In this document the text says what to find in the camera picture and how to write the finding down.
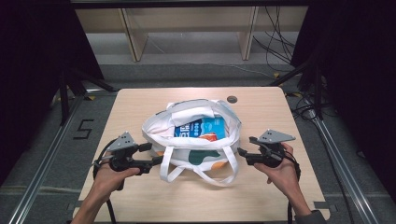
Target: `blue package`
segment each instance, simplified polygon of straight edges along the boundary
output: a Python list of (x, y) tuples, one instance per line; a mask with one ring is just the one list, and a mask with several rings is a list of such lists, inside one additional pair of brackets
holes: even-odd
[(202, 118), (185, 125), (175, 127), (174, 137), (200, 137), (215, 133), (216, 139), (225, 138), (224, 118)]

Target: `table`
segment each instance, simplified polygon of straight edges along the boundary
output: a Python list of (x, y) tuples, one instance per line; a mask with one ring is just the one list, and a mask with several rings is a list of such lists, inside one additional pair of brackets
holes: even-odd
[[(304, 149), (283, 91), (278, 87), (229, 88), (169, 88), (126, 89), (118, 93), (109, 115), (95, 158), (105, 145), (125, 131), (130, 132), (137, 144), (146, 140), (141, 126), (151, 115), (165, 109), (167, 103), (190, 99), (220, 99), (227, 101), (242, 121), (241, 147), (257, 153), (257, 147), (248, 142), (250, 136), (260, 136), (267, 129), (294, 135), (291, 141), (294, 155), (301, 165), (301, 188), (311, 209), (314, 202), (325, 202), (311, 162)], [(135, 159), (150, 159), (148, 152), (134, 154)], [(248, 166), (244, 158), (236, 155), (239, 173), (230, 187), (207, 184), (191, 171), (184, 171), (173, 183), (160, 179), (160, 166), (148, 175), (126, 179), (124, 190), (111, 195), (114, 212), (119, 222), (255, 222), (286, 220), (286, 197), (274, 186), (266, 184), (266, 175)], [(211, 175), (227, 175), (224, 168)], [(92, 171), (79, 196), (82, 201), (92, 185)], [(321, 209), (326, 219), (328, 209)], [(97, 222), (109, 221), (107, 207), (102, 206)]]

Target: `gray carpet floor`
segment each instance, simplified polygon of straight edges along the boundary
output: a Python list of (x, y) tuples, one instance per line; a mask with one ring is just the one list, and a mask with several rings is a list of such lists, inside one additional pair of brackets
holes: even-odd
[[(281, 70), (291, 69), (288, 65), (274, 64), (273, 66), (277, 66)], [(265, 86), (273, 80), (274, 73), (271, 67), (263, 63), (233, 65), (224, 65), (223, 63), (101, 63), (101, 69), (106, 83), (121, 89)], [(285, 92), (297, 92), (296, 83), (299, 78), (298, 76), (292, 78), (283, 85), (282, 89)], [(85, 85), (87, 89), (97, 89), (91, 83), (85, 83)], [(72, 218), (73, 209), (78, 202), (78, 196), (91, 165), (94, 151), (117, 96), (116, 93), (105, 91), (95, 91), (87, 93), (88, 95), (92, 95), (94, 98), (86, 98), (78, 106), (25, 223), (65, 223), (66, 220)], [(69, 101), (72, 105), (76, 99), (71, 97)], [(298, 96), (289, 96), (287, 101), (290, 109), (304, 105), (302, 98)], [(370, 164), (363, 157), (357, 155), (356, 152), (359, 149), (344, 122), (337, 117), (336, 111), (331, 106), (324, 108), (323, 116), (334, 142), (340, 148), (348, 167), (361, 186), (380, 223), (394, 223), (396, 220), (395, 203), (377, 179)], [(49, 107), (46, 121), (36, 133), (36, 138), (32, 141), (30, 149), (23, 153), (7, 181), (0, 188), (0, 223), (9, 221), (24, 190), (33, 179), (35, 171), (50, 148), (50, 144), (60, 128), (60, 122), (61, 104), (59, 101), (55, 101), (54, 105)], [(344, 200), (343, 192), (337, 183), (331, 161), (316, 126), (302, 117), (296, 118), (295, 122), (326, 202), (331, 208), (331, 217), (328, 223), (351, 223), (347, 204), (351, 209), (354, 223), (363, 223), (361, 215), (347, 191), (347, 202)], [(86, 139), (79, 139), (87, 134), (87, 132), (78, 131), (81, 123), (82, 128), (91, 130)]]

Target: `black sleeve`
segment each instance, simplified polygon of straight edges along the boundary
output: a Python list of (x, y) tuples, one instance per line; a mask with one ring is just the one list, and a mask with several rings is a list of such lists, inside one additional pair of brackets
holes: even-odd
[(319, 210), (312, 211), (311, 215), (304, 217), (294, 217), (297, 224), (326, 224), (326, 220)]

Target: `snack package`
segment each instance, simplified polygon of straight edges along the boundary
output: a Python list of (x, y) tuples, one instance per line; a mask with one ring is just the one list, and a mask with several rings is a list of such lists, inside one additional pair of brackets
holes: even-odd
[(202, 118), (176, 127), (174, 137), (200, 137), (211, 142), (224, 138), (224, 118)]

